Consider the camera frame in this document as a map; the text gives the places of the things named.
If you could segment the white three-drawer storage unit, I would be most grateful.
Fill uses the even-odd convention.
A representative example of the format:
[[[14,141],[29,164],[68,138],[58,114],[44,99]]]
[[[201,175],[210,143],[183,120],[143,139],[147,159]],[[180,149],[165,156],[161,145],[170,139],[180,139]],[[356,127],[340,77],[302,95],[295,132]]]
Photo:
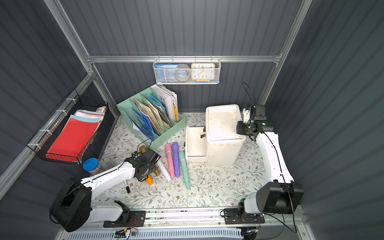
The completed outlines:
[[[246,137],[237,134],[242,121],[238,105],[206,108],[206,159],[210,166],[233,166],[244,146]]]

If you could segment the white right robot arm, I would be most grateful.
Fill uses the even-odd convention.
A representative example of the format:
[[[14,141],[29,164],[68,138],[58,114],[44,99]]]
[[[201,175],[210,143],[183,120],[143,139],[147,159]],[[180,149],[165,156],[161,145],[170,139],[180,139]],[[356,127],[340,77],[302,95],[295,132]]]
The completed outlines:
[[[274,124],[267,121],[265,107],[248,106],[243,109],[243,120],[237,123],[237,134],[256,142],[266,168],[266,183],[257,190],[256,196],[242,199],[239,214],[294,214],[304,188],[295,182],[285,163],[279,135]]]

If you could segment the white microphone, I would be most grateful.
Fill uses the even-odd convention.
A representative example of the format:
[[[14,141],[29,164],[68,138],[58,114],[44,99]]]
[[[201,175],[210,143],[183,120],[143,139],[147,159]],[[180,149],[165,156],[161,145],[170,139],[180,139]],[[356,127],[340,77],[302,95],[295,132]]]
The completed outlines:
[[[165,167],[165,165],[163,164],[163,162],[162,162],[161,159],[159,159],[159,160],[157,161],[157,166],[158,166],[159,170],[161,171],[161,173],[164,175],[164,177],[165,177],[165,179],[167,180],[167,182],[168,182],[168,181],[171,181],[172,178],[171,178],[171,176],[170,176],[168,170],[166,169],[166,167]]]

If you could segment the orange microphone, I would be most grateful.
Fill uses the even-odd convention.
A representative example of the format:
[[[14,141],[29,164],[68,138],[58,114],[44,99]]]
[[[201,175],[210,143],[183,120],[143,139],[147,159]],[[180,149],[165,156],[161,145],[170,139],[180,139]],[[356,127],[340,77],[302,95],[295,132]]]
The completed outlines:
[[[151,177],[150,175],[147,176],[147,178],[146,178],[146,182],[147,182],[150,186],[154,184],[153,179],[152,179],[152,177]]]

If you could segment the white bottom drawer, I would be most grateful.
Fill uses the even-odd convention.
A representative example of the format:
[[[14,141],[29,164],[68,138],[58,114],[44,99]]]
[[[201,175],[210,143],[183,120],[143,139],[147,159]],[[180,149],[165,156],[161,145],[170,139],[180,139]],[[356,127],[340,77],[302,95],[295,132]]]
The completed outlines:
[[[186,128],[185,154],[189,163],[203,163],[207,161],[207,139],[204,127]]]

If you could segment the gold microphone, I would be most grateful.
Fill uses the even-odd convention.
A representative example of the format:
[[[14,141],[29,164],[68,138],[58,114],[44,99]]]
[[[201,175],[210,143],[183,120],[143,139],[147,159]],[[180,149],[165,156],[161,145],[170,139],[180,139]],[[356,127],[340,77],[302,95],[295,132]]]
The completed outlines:
[[[140,161],[142,165],[145,165],[145,166],[155,165],[156,170],[153,173],[155,174],[155,176],[159,176],[160,171],[157,166],[157,161],[160,159],[159,154],[154,152],[151,149],[148,149],[146,146],[141,146],[139,148],[139,153],[140,153]]]

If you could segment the purple microphone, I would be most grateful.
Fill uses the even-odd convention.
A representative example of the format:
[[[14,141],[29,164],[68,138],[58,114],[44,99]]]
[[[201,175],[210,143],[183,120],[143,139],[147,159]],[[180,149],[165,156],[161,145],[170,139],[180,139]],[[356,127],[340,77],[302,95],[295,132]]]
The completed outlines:
[[[180,177],[180,160],[179,160],[179,144],[177,142],[172,143],[172,153],[174,160],[175,177]]]

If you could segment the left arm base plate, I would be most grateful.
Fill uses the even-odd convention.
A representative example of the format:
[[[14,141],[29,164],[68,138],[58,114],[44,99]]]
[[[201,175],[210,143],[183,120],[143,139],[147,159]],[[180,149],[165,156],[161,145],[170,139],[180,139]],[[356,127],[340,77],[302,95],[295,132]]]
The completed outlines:
[[[104,228],[127,228],[127,227],[143,227],[146,211],[131,211],[129,208],[123,208],[122,214],[114,221],[104,221]]]

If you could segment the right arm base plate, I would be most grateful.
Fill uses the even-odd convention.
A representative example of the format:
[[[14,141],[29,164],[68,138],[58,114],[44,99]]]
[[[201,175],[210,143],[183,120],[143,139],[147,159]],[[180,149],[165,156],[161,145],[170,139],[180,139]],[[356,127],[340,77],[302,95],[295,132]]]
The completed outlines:
[[[263,215],[247,214],[235,208],[226,208],[220,212],[220,216],[224,218],[226,225],[239,224],[264,224],[265,218]]]

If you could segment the pink microphone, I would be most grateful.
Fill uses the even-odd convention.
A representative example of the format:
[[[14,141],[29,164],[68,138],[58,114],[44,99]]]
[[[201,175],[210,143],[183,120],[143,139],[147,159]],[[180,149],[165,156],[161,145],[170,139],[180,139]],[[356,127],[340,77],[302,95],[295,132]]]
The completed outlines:
[[[175,168],[174,168],[173,152],[172,152],[171,144],[166,144],[165,150],[166,150],[167,160],[169,165],[169,173],[170,173],[171,179],[174,179],[176,176],[175,176]]]

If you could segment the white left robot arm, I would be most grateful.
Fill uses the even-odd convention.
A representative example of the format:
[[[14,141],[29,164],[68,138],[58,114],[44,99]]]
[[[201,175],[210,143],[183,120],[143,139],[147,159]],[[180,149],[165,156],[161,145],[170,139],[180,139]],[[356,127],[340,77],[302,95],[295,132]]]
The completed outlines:
[[[96,203],[96,198],[115,185],[136,178],[143,182],[155,171],[160,155],[151,149],[134,152],[121,164],[100,174],[67,180],[49,209],[50,220],[67,232],[85,224],[104,222],[106,228],[126,227],[136,222],[130,208],[121,201]]]

